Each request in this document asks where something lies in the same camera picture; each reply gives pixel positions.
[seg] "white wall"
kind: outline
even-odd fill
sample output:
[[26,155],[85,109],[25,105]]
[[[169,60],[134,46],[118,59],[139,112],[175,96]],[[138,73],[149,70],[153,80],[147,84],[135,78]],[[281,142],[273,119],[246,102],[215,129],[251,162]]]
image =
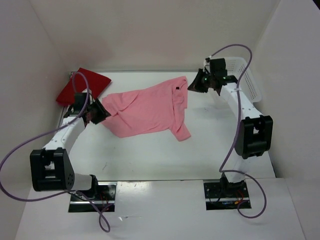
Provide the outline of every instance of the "white wall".
[[194,70],[227,44],[255,47],[279,2],[30,1],[69,70]]
[[308,240],[320,235],[320,10],[282,0],[254,53],[261,110],[274,120],[271,160]]
[[[0,1],[0,156],[56,126],[55,103],[67,82],[66,68],[26,0]],[[29,155],[44,139],[13,154],[0,179],[7,190],[26,198],[31,187]],[[0,192],[0,239],[15,238],[25,204]]]

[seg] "white surface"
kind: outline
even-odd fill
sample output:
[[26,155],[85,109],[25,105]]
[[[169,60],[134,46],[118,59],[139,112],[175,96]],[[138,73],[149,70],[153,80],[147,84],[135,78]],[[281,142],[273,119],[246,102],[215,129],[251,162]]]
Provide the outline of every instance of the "white surface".
[[[16,145],[57,124],[57,93],[67,78],[58,53],[30,3],[0,1],[0,158]],[[29,155],[45,139],[28,144],[7,161],[1,182],[7,190],[26,198],[31,187]],[[25,207],[0,192],[0,239],[16,236]]]
[[286,178],[308,240],[320,236],[320,10],[312,0],[282,0],[254,52],[262,111],[273,118],[271,160]]
[[[257,219],[245,219],[237,210],[206,211],[201,180],[118,182],[115,212],[105,213],[110,233],[100,229],[96,212],[68,213],[70,196],[65,194],[27,203],[16,240],[304,240],[286,182],[259,182],[268,205]],[[252,180],[247,187],[252,209],[243,213],[254,215],[263,207],[263,196]],[[47,194],[31,190],[29,197]]]
[[30,0],[71,71],[195,70],[225,45],[254,48],[278,1]]
[[[241,120],[249,117],[251,119],[260,118],[262,115],[254,105],[250,102],[248,97],[242,91],[242,88],[239,87],[240,101],[241,101]],[[235,118],[238,118],[238,93],[237,93],[237,84],[235,82],[228,83],[225,86],[222,86],[220,96],[223,98],[226,103],[228,103],[229,108],[232,110]]]
[[[111,93],[144,89],[195,72],[109,72]],[[179,142],[170,130],[118,138],[102,124],[90,123],[71,149],[69,158],[79,174],[99,181],[219,179],[219,167],[233,141],[236,118],[231,109],[215,109],[209,94],[188,91],[185,124],[191,137]],[[250,166],[257,178],[274,178],[268,153]]]

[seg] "wire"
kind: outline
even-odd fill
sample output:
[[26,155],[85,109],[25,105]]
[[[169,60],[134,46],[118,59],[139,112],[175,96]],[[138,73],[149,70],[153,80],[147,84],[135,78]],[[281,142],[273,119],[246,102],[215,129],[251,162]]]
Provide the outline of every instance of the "wire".
[[237,200],[236,200],[236,202],[234,202],[234,204],[239,204],[239,203],[241,203],[241,202],[244,200],[244,198],[245,198],[245,196],[244,196],[244,194],[242,193],[242,191],[238,190],[238,193],[241,195],[241,199],[239,200],[238,194],[237,194],[237,192],[236,192],[235,194],[236,194]]
[[[67,124],[63,125],[63,126],[60,126],[54,130],[51,130],[51,131],[47,131],[45,133],[42,133],[42,134],[39,134],[38,136],[34,136],[22,143],[20,143],[19,145],[15,146],[10,152],[8,152],[8,154],[3,158],[3,160],[0,162],[0,172],[5,164],[5,162],[8,160],[8,158],[15,152],[17,151],[19,148],[23,147],[24,145],[36,140],[36,139],[39,139],[43,136],[46,136],[46,135],[49,135],[49,134],[52,134],[52,133],[55,133],[57,131],[60,131],[66,127],[68,127],[69,125],[73,124],[78,118],[81,118],[82,114],[84,113],[84,111],[86,110],[86,107],[87,107],[87,104],[88,104],[88,100],[89,100],[89,95],[90,95],[90,88],[89,88],[89,83],[88,83],[88,80],[86,78],[85,75],[83,75],[81,72],[74,72],[72,74],[72,86],[73,86],[73,90],[74,92],[76,92],[76,85],[75,85],[75,76],[79,74],[82,76],[84,82],[85,82],[85,85],[86,85],[86,96],[85,96],[85,102],[84,102],[84,105],[81,109],[81,111],[79,112],[79,114],[74,118],[72,119],[70,122],[68,122]],[[56,193],[56,194],[52,194],[52,195],[49,195],[49,196],[45,196],[45,197],[40,197],[40,198],[34,198],[34,199],[26,199],[26,198],[20,198],[20,197],[17,197],[17,196],[14,196],[12,195],[11,193],[9,193],[5,188],[4,186],[2,185],[2,182],[0,180],[0,190],[5,194],[7,195],[9,198],[11,199],[14,199],[14,200],[17,200],[17,201],[20,201],[20,202],[38,202],[38,201],[42,201],[42,200],[46,200],[46,199],[50,199],[50,198],[53,198],[53,197],[56,197],[56,196],[59,196],[59,195],[62,195],[62,194],[65,194],[65,193],[69,193],[69,191],[65,190],[65,191],[62,191],[62,192],[59,192],[59,193]],[[106,233],[110,232],[110,225],[107,221],[107,219],[102,215],[102,213],[99,211],[99,209],[95,206],[95,204],[86,196],[84,195],[82,192],[80,191],[77,191],[78,194],[82,195],[86,200],[88,200],[90,202],[90,204],[92,205],[92,207],[97,211],[97,213],[100,215],[100,217],[105,221],[105,223],[108,225],[108,230],[106,230],[105,228],[102,227],[101,225],[101,218],[99,218],[99,224],[100,224],[100,227],[103,231],[105,231]]]
[[[80,191],[77,191],[77,194],[79,195],[82,195],[87,201],[89,201],[89,203],[92,205],[92,207],[94,208],[94,210],[96,210],[96,212],[100,215],[99,216],[99,225],[100,225],[100,228],[105,231],[106,233],[109,233],[110,232],[110,224],[108,222],[108,220],[105,218],[105,216],[103,215],[103,212],[109,207],[109,205],[107,205],[104,209],[102,209],[101,211],[99,211],[99,209],[96,207],[96,205],[91,201],[90,198],[88,198],[86,195],[84,195],[82,192]],[[108,229],[105,229],[103,226],[102,226],[102,223],[101,223],[101,218],[104,220],[104,222],[106,223],[106,225],[108,226]]]
[[[237,89],[238,89],[239,86],[240,86],[240,80],[242,79],[243,75],[245,74],[245,72],[246,72],[247,69],[249,68],[249,65],[250,65],[250,63],[251,63],[251,61],[252,61],[252,56],[253,56],[253,54],[252,54],[251,49],[250,49],[249,47],[247,47],[246,45],[243,45],[243,44],[238,44],[238,43],[236,43],[236,44],[230,44],[230,45],[227,45],[227,46],[219,49],[218,51],[216,51],[214,54],[212,54],[212,55],[210,56],[210,58],[212,58],[212,57],[213,57],[214,55],[216,55],[217,53],[220,53],[222,50],[227,49],[227,48],[230,48],[230,47],[242,47],[242,48],[247,49],[247,50],[249,51],[249,53],[250,53],[249,61],[248,61],[247,65],[245,66],[244,70],[242,71],[242,73],[240,74],[239,79],[238,79],[238,82],[236,83],[236,87],[237,87]],[[257,215],[254,215],[254,216],[244,215],[244,214],[240,211],[240,206],[241,206],[241,204],[243,204],[243,203],[245,203],[245,202],[248,202],[248,200],[244,200],[244,201],[240,202],[240,203],[237,205],[237,210],[238,210],[238,212],[239,212],[239,214],[240,214],[241,216],[243,216],[244,218],[247,218],[247,219],[255,219],[255,218],[261,216],[261,215],[265,212],[265,210],[266,210],[266,208],[267,208],[267,196],[266,196],[266,193],[265,193],[263,187],[260,185],[260,183],[259,183],[253,176],[251,176],[251,175],[249,175],[249,174],[247,174],[247,173],[245,173],[245,172],[238,171],[238,170],[223,170],[223,168],[224,168],[224,166],[226,165],[226,163],[227,163],[227,161],[228,161],[228,159],[229,159],[232,151],[234,150],[234,148],[235,148],[235,146],[236,146],[236,142],[237,142],[237,139],[238,139],[238,136],[239,136],[239,131],[240,131],[240,123],[241,123],[241,98],[240,98],[240,93],[239,93],[239,91],[236,91],[236,95],[237,95],[237,100],[238,100],[238,119],[237,119],[236,131],[235,131],[235,135],[234,135],[234,139],[233,139],[232,145],[231,145],[231,147],[230,147],[230,149],[229,149],[229,151],[228,151],[228,153],[227,153],[227,155],[226,155],[223,163],[221,164],[221,166],[220,166],[220,168],[219,168],[219,172],[220,172],[220,173],[237,173],[237,174],[242,174],[242,175],[245,175],[245,176],[249,177],[250,179],[252,179],[252,180],[258,185],[258,187],[260,188],[260,190],[261,190],[261,192],[262,192],[262,194],[263,194],[263,199],[264,199],[264,205],[263,205],[263,208],[262,208],[261,212],[259,212]]]

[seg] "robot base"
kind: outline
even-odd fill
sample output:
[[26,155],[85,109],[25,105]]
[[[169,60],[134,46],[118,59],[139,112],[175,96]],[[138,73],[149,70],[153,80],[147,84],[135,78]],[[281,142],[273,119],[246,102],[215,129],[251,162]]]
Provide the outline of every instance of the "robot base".
[[222,191],[220,180],[203,181],[206,210],[236,209],[240,201],[248,200],[240,205],[240,209],[251,209],[249,193],[246,182],[240,188],[227,194]]
[[[108,204],[110,205],[104,212],[115,211],[117,182],[98,181],[97,194],[91,197],[92,202],[101,211]],[[96,210],[91,204],[83,199],[82,196],[72,195],[70,198],[69,213],[88,213],[95,212]]]

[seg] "white laundry basket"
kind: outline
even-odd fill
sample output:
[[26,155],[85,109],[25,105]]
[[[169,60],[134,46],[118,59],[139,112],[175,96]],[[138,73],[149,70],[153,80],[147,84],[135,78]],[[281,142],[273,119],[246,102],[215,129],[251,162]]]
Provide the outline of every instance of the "white laundry basket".
[[[239,79],[240,74],[247,65],[246,60],[242,57],[225,57],[224,59],[228,75],[234,75],[237,79]],[[240,81],[240,87],[243,93],[252,103],[261,101],[262,95],[258,89],[254,76],[250,71],[250,68],[248,68],[244,73]],[[228,106],[227,103],[221,97],[219,97],[216,91],[214,91],[212,88],[209,88],[208,91],[214,100],[215,107],[224,108]]]

